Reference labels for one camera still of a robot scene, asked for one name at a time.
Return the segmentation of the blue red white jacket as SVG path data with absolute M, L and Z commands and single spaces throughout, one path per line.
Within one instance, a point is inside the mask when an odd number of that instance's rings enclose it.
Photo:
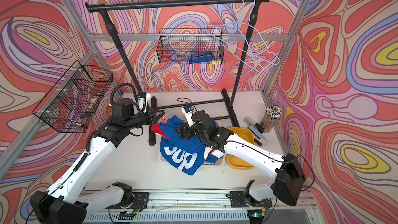
M 196 136 L 181 139 L 175 128 L 182 124 L 184 121 L 173 116 L 151 127 L 155 134 L 161 135 L 160 154 L 172 167 L 192 176 L 203 164 L 216 164 L 224 157 L 222 152 L 205 146 Z

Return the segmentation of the light blue hanger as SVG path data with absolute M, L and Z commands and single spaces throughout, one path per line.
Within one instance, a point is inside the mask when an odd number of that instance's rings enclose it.
M 238 10 L 239 15 L 242 14 L 240 21 L 244 22 L 250 16 L 250 10 L 252 9 L 252 7 L 254 5 L 254 0 L 233 0 L 233 1 L 234 1 L 234 3 L 237 3 L 240 5 L 240 9 Z M 266 3 L 268 0 L 256 0 L 256 1 L 257 1 L 257 5 L 259 5 L 259 7 L 260 7 L 261 3 Z M 249 34 L 247 35 L 246 33 L 248 30 L 248 25 L 245 24 L 242 26 L 240 24 L 239 26 L 243 33 L 243 36 L 241 36 L 241 34 L 239 33 L 239 31 L 237 29 L 238 18 L 239 18 L 239 16 L 237 17 L 237 19 L 232 18 L 232 19 L 230 19 L 230 21 L 228 23 L 224 23 L 224 24 L 211 24 L 209 22 L 205 22 L 203 25 L 203 28 L 204 29 L 206 29 L 206 28 L 221 28 L 222 29 L 222 45 L 224 46 L 226 51 L 228 51 L 234 58 L 236 58 L 239 61 L 239 65 L 241 65 L 242 67 L 246 67 L 252 71 L 255 71 L 255 70 L 251 69 L 250 66 L 261 71 L 261 67 L 258 65 L 258 63 L 256 61 L 253 61 L 250 58 L 249 54 L 246 52 L 248 50 L 247 49 L 248 45 L 245 44 L 245 40 L 244 40 L 244 38 L 246 36 L 249 36 L 250 38 L 252 37 L 253 34 L 250 33 L 250 31 L 252 31 L 252 32 L 256 32 L 256 31 L 249 30 Z M 262 66 L 264 67 L 264 71 L 265 71 L 264 64 L 268 64 L 268 63 L 265 61 L 261 61 L 261 60 L 259 60 L 259 62 L 262 63 Z

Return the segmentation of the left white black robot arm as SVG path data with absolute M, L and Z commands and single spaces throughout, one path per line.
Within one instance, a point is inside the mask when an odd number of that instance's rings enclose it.
M 132 187 L 121 182 L 87 197 L 80 194 L 101 163 L 131 135 L 132 129 L 156 124 L 164 111 L 149 107 L 150 94 L 133 93 L 132 99 L 114 99 L 121 84 L 110 94 L 112 114 L 97 130 L 90 133 L 86 149 L 71 167 L 46 191 L 37 191 L 30 198 L 32 213 L 41 224 L 81 224 L 85 218 L 112 205 L 130 208 L 135 203 Z

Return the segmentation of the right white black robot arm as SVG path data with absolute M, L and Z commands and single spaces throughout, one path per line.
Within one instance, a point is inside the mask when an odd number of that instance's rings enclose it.
M 298 156 L 285 156 L 266 151 L 242 139 L 233 131 L 218 127 L 205 111 L 181 109 L 186 123 L 176 130 L 181 139 L 199 140 L 215 152 L 231 155 L 258 168 L 268 177 L 265 182 L 250 181 L 246 194 L 250 200 L 277 198 L 289 206 L 296 206 L 306 180 Z

